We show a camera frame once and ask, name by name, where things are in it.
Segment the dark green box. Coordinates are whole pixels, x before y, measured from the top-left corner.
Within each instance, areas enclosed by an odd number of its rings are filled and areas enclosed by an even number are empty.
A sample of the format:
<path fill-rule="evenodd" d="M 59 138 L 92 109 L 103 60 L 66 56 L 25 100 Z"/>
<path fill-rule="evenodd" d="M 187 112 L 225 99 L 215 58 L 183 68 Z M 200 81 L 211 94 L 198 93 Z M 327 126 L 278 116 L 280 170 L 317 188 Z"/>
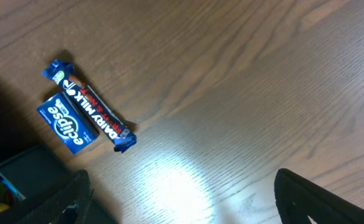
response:
<path fill-rule="evenodd" d="M 72 173 L 43 145 L 34 146 L 0 163 L 0 182 L 17 198 L 14 205 L 51 188 Z M 115 223 L 115 219 L 93 198 L 93 189 L 85 223 Z"/>

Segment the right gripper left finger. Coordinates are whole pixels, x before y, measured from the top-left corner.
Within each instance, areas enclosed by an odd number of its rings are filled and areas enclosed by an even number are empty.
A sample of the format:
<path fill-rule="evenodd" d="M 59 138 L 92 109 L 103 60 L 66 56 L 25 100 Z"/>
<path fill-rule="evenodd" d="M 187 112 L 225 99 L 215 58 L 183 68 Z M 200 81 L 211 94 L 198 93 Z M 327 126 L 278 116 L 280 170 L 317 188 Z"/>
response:
<path fill-rule="evenodd" d="M 85 223 L 91 196 L 88 172 L 78 170 L 51 188 L 0 212 L 0 224 Z"/>

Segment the blue Eclipse mint box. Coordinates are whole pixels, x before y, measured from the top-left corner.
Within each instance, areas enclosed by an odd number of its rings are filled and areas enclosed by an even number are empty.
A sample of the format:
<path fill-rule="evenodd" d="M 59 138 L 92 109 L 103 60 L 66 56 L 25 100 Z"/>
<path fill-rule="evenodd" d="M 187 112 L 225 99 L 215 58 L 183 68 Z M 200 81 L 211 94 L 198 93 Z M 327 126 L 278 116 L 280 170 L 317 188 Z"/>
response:
<path fill-rule="evenodd" d="M 98 137 L 98 131 L 65 92 L 51 96 L 37 108 L 37 112 L 73 154 L 80 152 Z"/>

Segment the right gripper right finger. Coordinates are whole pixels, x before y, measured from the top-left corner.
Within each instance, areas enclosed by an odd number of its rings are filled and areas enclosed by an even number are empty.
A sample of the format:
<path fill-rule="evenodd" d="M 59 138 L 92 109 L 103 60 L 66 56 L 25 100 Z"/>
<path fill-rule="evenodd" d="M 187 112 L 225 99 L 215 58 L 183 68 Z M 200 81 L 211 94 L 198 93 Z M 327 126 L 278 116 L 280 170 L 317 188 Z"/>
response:
<path fill-rule="evenodd" d="M 274 195 L 282 224 L 364 224 L 364 209 L 289 169 L 278 170 Z"/>

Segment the purple Dairy Milk bar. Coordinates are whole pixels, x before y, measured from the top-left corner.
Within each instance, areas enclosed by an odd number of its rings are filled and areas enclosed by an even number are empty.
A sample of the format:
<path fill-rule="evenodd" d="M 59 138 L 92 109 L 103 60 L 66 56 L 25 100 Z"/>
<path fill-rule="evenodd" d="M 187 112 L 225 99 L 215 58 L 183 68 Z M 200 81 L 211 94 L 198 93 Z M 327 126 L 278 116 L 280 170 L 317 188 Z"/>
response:
<path fill-rule="evenodd" d="M 137 142 L 136 135 L 105 105 L 78 75 L 70 62 L 54 60 L 42 75 L 63 89 L 82 115 L 114 144 L 114 151 L 125 152 Z"/>

